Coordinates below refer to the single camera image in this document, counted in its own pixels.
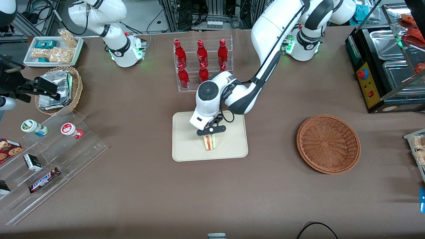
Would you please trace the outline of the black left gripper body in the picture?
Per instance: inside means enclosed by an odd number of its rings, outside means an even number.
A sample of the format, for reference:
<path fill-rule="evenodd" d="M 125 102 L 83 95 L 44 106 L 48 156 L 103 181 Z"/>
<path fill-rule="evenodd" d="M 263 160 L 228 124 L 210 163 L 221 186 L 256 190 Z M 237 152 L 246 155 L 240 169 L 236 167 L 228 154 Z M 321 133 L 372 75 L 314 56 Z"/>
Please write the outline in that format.
<path fill-rule="evenodd" d="M 203 130 L 197 130 L 196 134 L 198 136 L 213 135 L 216 133 L 221 133 L 226 131 L 225 125 L 220 125 L 220 122 L 223 120 L 223 115 L 217 115 L 211 122 L 209 122 Z"/>

